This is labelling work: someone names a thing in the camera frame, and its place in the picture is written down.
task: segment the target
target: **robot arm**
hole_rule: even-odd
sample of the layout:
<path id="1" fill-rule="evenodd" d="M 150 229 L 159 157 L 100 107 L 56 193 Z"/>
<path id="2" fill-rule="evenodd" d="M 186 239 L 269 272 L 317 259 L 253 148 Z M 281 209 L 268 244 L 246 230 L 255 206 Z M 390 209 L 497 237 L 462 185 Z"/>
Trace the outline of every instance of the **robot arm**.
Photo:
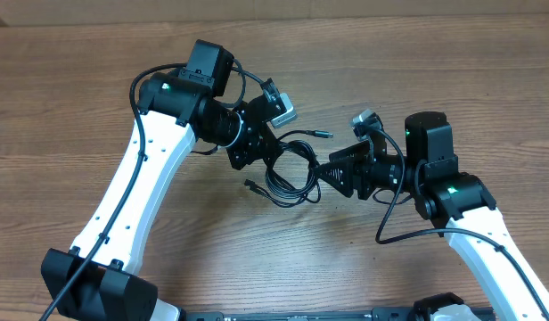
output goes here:
<path id="1" fill-rule="evenodd" d="M 375 113 L 365 111 L 351 126 L 361 143 L 331 154 L 330 162 L 316 174 L 347 197 L 354 189 L 363 200 L 376 188 L 409 192 L 417 212 L 436 227 L 381 240 L 386 214 L 376 235 L 378 243 L 426 234 L 445 236 L 501 319 L 549 319 L 549 292 L 514 244 L 495 199 L 477 177 L 458 171 L 445 114 L 420 112 L 406 119 L 406 157 L 401 152 L 387 154 L 386 138 L 395 142 L 383 132 Z M 421 313 L 424 320 L 435 317 L 427 309 Z"/>
<path id="2" fill-rule="evenodd" d="M 504 246 L 514 257 L 549 313 L 549 292 L 514 244 L 498 208 L 467 210 L 463 213 L 463 218 L 451 218 L 447 228 L 461 228 L 486 235 Z M 518 271 L 502 253 L 495 251 L 494 246 L 462 234 L 446 233 L 445 238 L 474 274 L 502 320 L 544 319 Z"/>
<path id="3" fill-rule="evenodd" d="M 143 249 L 169 183 L 196 141 L 192 127 L 189 124 L 178 126 L 173 117 L 157 112 L 140 117 L 147 140 L 146 159 L 128 201 L 108 234 L 108 242 L 93 258 L 104 266 L 118 260 L 121 270 L 134 276 L 142 267 Z M 138 142 L 138 126 L 135 125 L 124 158 L 104 198 L 70 246 L 73 250 L 78 248 L 79 257 L 88 255 L 124 193 L 138 157 Z"/>
<path id="4" fill-rule="evenodd" d="M 243 77 L 243 91 L 237 103 L 226 106 L 214 98 L 223 95 L 234 63 Z M 223 47 L 201 40 L 182 66 L 145 80 L 137 107 L 133 95 L 140 78 L 133 82 L 131 103 L 143 124 L 143 156 L 137 121 L 116 175 L 69 253 L 51 249 L 43 260 L 41 274 L 55 301 L 42 320 L 56 307 L 65 317 L 79 320 L 176 321 L 180 310 L 159 300 L 157 288 L 137 275 L 150 228 L 177 169 L 198 138 L 226 148 L 234 169 L 283 153 L 267 122 L 279 128 L 296 119 L 296 113 L 271 79 L 260 81 Z M 264 93 L 249 103 L 242 100 L 244 74 L 253 76 Z M 138 173 L 135 183 L 123 199 L 133 172 Z M 113 220 L 122 200 L 124 206 Z M 104 240 L 100 247 L 99 237 Z"/>

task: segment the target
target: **wood grain surface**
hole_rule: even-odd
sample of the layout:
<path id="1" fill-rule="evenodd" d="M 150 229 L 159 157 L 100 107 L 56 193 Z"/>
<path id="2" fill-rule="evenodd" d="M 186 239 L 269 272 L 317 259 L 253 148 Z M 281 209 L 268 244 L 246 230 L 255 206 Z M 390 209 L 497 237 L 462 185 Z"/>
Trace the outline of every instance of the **wood grain surface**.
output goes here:
<path id="1" fill-rule="evenodd" d="M 0 0 L 16 27 L 507 13 L 549 13 L 549 0 Z"/>
<path id="2" fill-rule="evenodd" d="M 0 29 L 0 320 L 35 320 L 50 302 L 41 261 L 51 247 L 68 249 L 119 165 L 133 125 L 132 78 L 185 61 L 198 38 L 290 95 L 299 119 L 277 134 L 335 134 L 306 138 L 320 161 L 355 142 L 348 119 L 365 108 L 404 149 L 406 116 L 446 112 L 461 170 L 495 196 L 549 290 L 549 15 L 8 28 Z M 232 77 L 226 101 L 239 86 Z M 279 164 L 304 181 L 305 162 L 284 155 Z M 281 210 L 242 184 L 264 185 L 264 170 L 233 170 L 224 152 L 186 159 L 141 273 L 163 300 L 241 313 L 406 306 L 441 292 L 488 304 L 444 239 L 380 246 L 373 238 L 385 206 L 326 184 L 319 204 Z M 408 203 L 385 235 L 427 227 Z"/>

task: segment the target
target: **black plastic housing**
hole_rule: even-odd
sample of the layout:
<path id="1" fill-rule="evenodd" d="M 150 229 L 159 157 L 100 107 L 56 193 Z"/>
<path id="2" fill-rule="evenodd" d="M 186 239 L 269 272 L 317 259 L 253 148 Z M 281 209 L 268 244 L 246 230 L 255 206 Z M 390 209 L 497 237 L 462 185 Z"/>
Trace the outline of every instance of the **black plastic housing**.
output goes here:
<path id="1" fill-rule="evenodd" d="M 180 72 L 179 77 L 209 86 L 213 97 L 222 96 L 231 74 L 233 62 L 233 55 L 223 46 L 197 40 L 187 66 Z"/>
<path id="2" fill-rule="evenodd" d="M 430 210 L 431 223 L 435 228 L 447 227 L 449 219 L 463 218 L 467 210 L 474 210 L 483 206 L 491 210 L 496 208 L 496 200 L 478 177 L 462 173 L 459 177 L 426 185 L 425 193 L 433 201 L 434 208 Z M 422 214 L 420 203 L 415 204 L 417 211 Z"/>
<path id="3" fill-rule="evenodd" d="M 50 249 L 41 264 L 41 276 L 55 298 L 84 259 Z M 57 306 L 59 313 L 82 321 L 149 320 L 158 288 L 143 279 L 90 262 L 75 286 Z"/>
<path id="4" fill-rule="evenodd" d="M 471 308 L 480 321 L 495 321 L 492 308 Z M 415 315 L 409 307 L 379 307 L 364 311 L 336 312 L 285 312 L 222 314 L 221 312 L 186 313 L 182 321 L 414 321 L 421 315 Z"/>
<path id="5" fill-rule="evenodd" d="M 406 118 L 407 161 L 416 164 L 455 156 L 453 132 L 443 112 L 423 111 Z"/>
<path id="6" fill-rule="evenodd" d="M 156 72 L 140 86 L 138 107 L 142 114 L 160 112 L 176 117 L 177 124 L 185 126 L 204 97 L 211 97 L 209 86 Z"/>

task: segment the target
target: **black mounting base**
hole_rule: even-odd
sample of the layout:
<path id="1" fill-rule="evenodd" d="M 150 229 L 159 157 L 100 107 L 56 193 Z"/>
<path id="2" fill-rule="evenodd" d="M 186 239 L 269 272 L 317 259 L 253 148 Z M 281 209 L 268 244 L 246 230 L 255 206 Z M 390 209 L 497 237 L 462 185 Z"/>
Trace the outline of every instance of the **black mounting base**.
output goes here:
<path id="1" fill-rule="evenodd" d="M 43 259 L 41 275 L 55 298 L 83 260 L 76 252 L 50 249 Z M 57 309 L 62 316 L 82 321 L 149 320 L 158 299 L 158 288 L 119 270 L 121 262 L 109 267 L 91 262 Z"/>
<path id="2" fill-rule="evenodd" d="M 496 321 L 492 308 L 471 308 L 480 321 Z M 413 308 L 373 308 L 344 312 L 222 314 L 187 313 L 183 321 L 414 321 Z"/>

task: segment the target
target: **black wire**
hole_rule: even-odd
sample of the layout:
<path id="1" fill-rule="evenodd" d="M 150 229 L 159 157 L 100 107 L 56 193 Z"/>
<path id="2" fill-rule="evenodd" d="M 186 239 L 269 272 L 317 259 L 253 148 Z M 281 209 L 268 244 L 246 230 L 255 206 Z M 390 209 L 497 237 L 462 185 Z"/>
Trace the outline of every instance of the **black wire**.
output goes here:
<path id="1" fill-rule="evenodd" d="M 378 198 L 378 194 L 383 192 L 383 191 L 387 191 L 385 188 L 380 188 L 379 190 L 375 191 L 375 193 L 372 195 L 372 198 L 375 202 L 379 203 L 379 204 L 383 204 L 383 205 L 390 205 L 391 202 L 385 202 L 385 201 L 382 201 Z M 411 195 L 407 195 L 407 197 L 399 202 L 396 203 L 396 205 L 403 205 L 405 204 L 407 201 L 411 200 L 413 198 L 413 196 Z"/>
<path id="2" fill-rule="evenodd" d="M 250 190 L 255 192 L 263 197 L 266 197 L 273 204 L 282 207 L 290 208 L 296 205 L 299 205 L 303 202 L 318 203 L 322 198 L 322 192 L 320 190 L 320 184 L 318 183 L 318 178 L 314 175 L 313 169 L 320 165 L 318 160 L 316 160 L 316 155 L 314 150 L 305 141 L 295 140 L 289 143 L 282 142 L 281 140 L 287 136 L 295 134 L 304 134 L 314 136 L 314 130 L 292 130 L 280 137 L 277 138 L 278 144 L 283 150 L 283 152 L 293 152 L 298 156 L 304 158 L 308 161 L 308 174 L 307 182 L 304 187 L 296 188 L 286 179 L 281 177 L 275 171 L 275 163 L 278 157 L 273 157 L 270 159 L 264 159 L 266 164 L 265 172 L 265 181 L 266 186 L 271 191 L 271 195 L 265 188 L 256 185 L 254 182 L 247 180 L 245 185 L 250 186 Z M 316 198 L 314 200 L 308 198 L 308 195 L 316 188 Z M 296 200 L 295 202 L 287 202 L 287 200 Z"/>
<path id="3" fill-rule="evenodd" d="M 391 138 L 391 136 L 389 136 L 383 130 L 375 129 L 375 128 L 369 128 L 369 129 L 376 132 L 376 133 L 378 133 L 378 134 L 380 134 L 380 135 L 382 135 L 382 136 L 384 136 L 389 141 L 389 143 L 393 146 L 393 148 L 395 148 L 395 150 L 397 152 L 397 155 L 399 156 L 399 159 L 401 160 L 401 168 L 402 169 L 401 169 L 400 182 L 404 182 L 405 181 L 405 173 L 406 173 L 406 171 L 405 171 L 406 163 L 405 163 L 405 159 L 403 157 L 403 153 L 401 152 L 401 149 L 399 148 L 397 143 L 393 140 L 393 138 Z M 492 246 L 494 246 L 495 251 L 499 251 L 499 252 L 503 253 L 503 255 L 510 261 L 510 263 L 512 264 L 514 269 L 516 269 L 516 272 L 518 272 L 520 278 L 522 279 L 522 281 L 524 282 L 524 284 L 528 288 L 530 294 L 534 298 L 534 301 L 536 302 L 536 304 L 538 305 L 538 307 L 542 311 L 542 316 L 546 320 L 549 320 L 549 313 L 548 313 L 547 309 L 545 308 L 544 303 L 542 302 L 542 300 L 540 299 L 538 293 L 536 292 L 536 289 L 534 289 L 534 286 L 532 285 L 532 283 L 530 282 L 530 280 L 528 279 L 528 277 L 526 276 L 526 274 L 522 270 L 522 267 L 520 267 L 520 265 L 518 264 L 516 259 L 510 254 L 510 252 L 508 252 L 506 250 L 506 248 L 503 245 L 497 243 L 496 241 L 492 240 L 491 238 L 489 238 L 487 236 L 484 236 L 484 235 L 481 235 L 481 234 L 478 234 L 478 233 L 475 233 L 475 232 L 472 232 L 472 231 L 469 231 L 469 230 L 466 230 L 466 229 L 461 229 L 461 228 L 431 228 L 431 229 L 415 231 L 415 232 L 407 233 L 407 234 L 404 234 L 404 235 L 391 237 L 391 238 L 386 239 L 386 240 L 381 240 L 380 239 L 381 232 L 383 231 L 383 228 L 385 227 L 385 224 L 387 223 L 387 221 L 389 219 L 389 215 L 391 215 L 391 211 L 393 211 L 393 208 L 396 206 L 396 201 L 397 201 L 397 198 L 399 197 L 399 195 L 401 194 L 401 190 L 402 190 L 402 185 L 399 184 L 399 186 L 397 187 L 397 190 L 396 190 L 396 192 L 393 196 L 393 200 L 389 204 L 388 210 L 386 211 L 386 214 L 383 217 L 383 220 L 381 221 L 380 227 L 378 228 L 378 232 L 375 235 L 375 242 L 377 242 L 379 244 L 390 244 L 390 243 L 394 243 L 394 242 L 403 241 L 403 240 L 406 240 L 406 239 L 409 239 L 409 238 L 412 238 L 412 237 L 417 237 L 417 236 L 421 236 L 421 235 L 430 235 L 430 234 L 436 234 L 436 233 L 463 234 L 463 235 L 473 236 L 473 237 L 476 237 L 476 238 L 478 238 L 482 241 L 485 241 L 485 242 L 491 244 Z"/>
<path id="4" fill-rule="evenodd" d="M 252 74 L 252 73 L 250 73 L 250 72 L 248 72 L 248 71 L 246 71 L 246 70 L 243 70 L 242 68 L 238 68 L 238 69 L 237 69 L 237 68 L 235 68 L 235 67 L 232 67 L 232 70 L 233 70 L 233 71 L 237 71 L 237 72 L 239 72 L 239 73 L 245 74 L 245 76 L 247 76 L 247 77 L 249 77 L 249 78 L 251 78 L 251 79 L 257 81 L 259 84 L 262 84 L 262 83 L 263 83 L 263 80 L 261 80 L 261 78 L 255 76 L 254 74 Z"/>
<path id="5" fill-rule="evenodd" d="M 213 155 L 213 154 L 216 153 L 218 150 L 219 150 L 219 145 L 215 145 L 215 147 L 211 148 L 211 149 L 208 150 L 208 151 L 205 151 L 205 152 L 192 151 L 192 153 L 196 153 L 196 154 L 198 154 L 198 155 L 206 155 L 206 156 L 209 156 L 209 155 Z"/>
<path id="6" fill-rule="evenodd" d="M 425 164 L 427 164 L 426 160 L 419 160 L 417 166 L 415 166 L 414 190 L 417 195 L 421 195 L 421 190 L 419 188 L 419 172 L 421 171 L 421 167 Z"/>
<path id="7" fill-rule="evenodd" d="M 136 121 L 136 124 L 138 126 L 138 133 L 140 134 L 140 150 L 138 151 L 138 160 L 136 161 L 134 172 L 132 173 L 132 177 L 130 178 L 130 181 L 128 182 L 128 185 L 126 187 L 126 190 L 122 194 L 122 197 L 120 198 L 120 201 L 114 211 L 112 212 L 112 215 L 110 219 L 108 220 L 108 223 L 106 223 L 106 226 L 104 227 L 102 233 L 98 235 L 98 240 L 96 240 L 96 243 L 94 244 L 92 250 L 86 255 L 85 260 L 82 262 L 80 267 L 78 267 L 77 271 L 70 277 L 69 281 L 62 287 L 62 289 L 59 291 L 57 296 L 54 298 L 54 300 L 51 302 L 49 307 L 45 310 L 43 313 L 43 316 L 39 318 L 40 321 L 45 321 L 47 318 L 51 316 L 54 309 L 57 307 L 59 302 L 62 300 L 62 298 L 67 294 L 67 292 L 70 290 L 72 285 L 77 281 L 78 277 L 82 274 L 82 272 L 86 269 L 86 266 L 90 261 L 93 259 L 94 255 L 98 252 L 98 249 L 100 249 L 101 245 L 104 243 L 106 238 L 108 237 L 108 233 L 110 232 L 112 226 L 114 225 L 114 222 L 116 221 L 116 218 L 118 217 L 118 214 L 124 207 L 124 204 L 126 203 L 126 200 L 130 193 L 132 192 L 132 188 L 134 187 L 135 181 L 138 179 L 138 175 L 140 174 L 140 168 L 142 167 L 142 163 L 145 158 L 145 133 L 143 131 L 143 123 L 142 119 L 140 118 L 140 113 L 138 111 L 138 107 L 135 102 L 135 87 L 138 84 L 138 82 L 144 78 L 145 76 L 156 72 L 160 70 L 170 69 L 170 68 L 181 68 L 184 67 L 184 63 L 171 63 L 167 65 L 162 65 L 158 67 L 154 67 L 151 69 L 148 69 L 142 73 L 140 73 L 130 85 L 130 106 L 132 107 L 132 112 L 134 113 L 134 118 Z"/>
<path id="8" fill-rule="evenodd" d="M 225 108 L 229 108 L 229 109 L 235 108 L 235 107 L 239 106 L 242 103 L 242 98 L 245 96 L 245 90 L 246 90 L 246 87 L 247 87 L 247 80 L 245 79 L 246 72 L 244 72 L 244 70 L 241 66 L 241 63 L 237 59 L 234 59 L 234 58 L 233 58 L 233 62 L 237 65 L 237 67 L 239 69 L 238 70 L 232 69 L 232 70 L 235 70 L 235 71 L 242 70 L 243 71 L 243 72 L 239 72 L 239 74 L 241 75 L 242 86 L 241 86 L 241 93 L 239 94 L 239 98 L 237 99 L 236 102 L 234 102 L 234 103 L 221 103 L 221 106 L 223 106 Z"/>

